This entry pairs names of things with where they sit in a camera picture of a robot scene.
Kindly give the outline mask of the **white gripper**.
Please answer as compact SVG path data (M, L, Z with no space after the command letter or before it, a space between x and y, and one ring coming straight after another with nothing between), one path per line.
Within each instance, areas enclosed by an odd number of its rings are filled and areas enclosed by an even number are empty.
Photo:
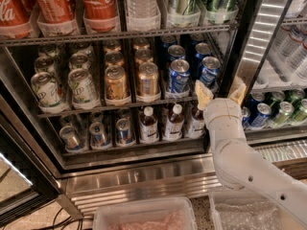
M195 82L195 93L198 98L198 109L205 110L203 117L209 131L230 125L231 128L242 127L242 111L240 105L246 96L247 86L241 83L229 99L213 100L213 93L200 80Z

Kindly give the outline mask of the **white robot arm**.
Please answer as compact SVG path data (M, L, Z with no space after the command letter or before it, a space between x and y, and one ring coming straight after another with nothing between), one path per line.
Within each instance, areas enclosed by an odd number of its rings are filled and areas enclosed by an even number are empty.
M282 172L248 145L239 104L228 98L214 98L199 80L195 83L195 93L209 132L220 183L232 190L254 191L306 227L307 185Z

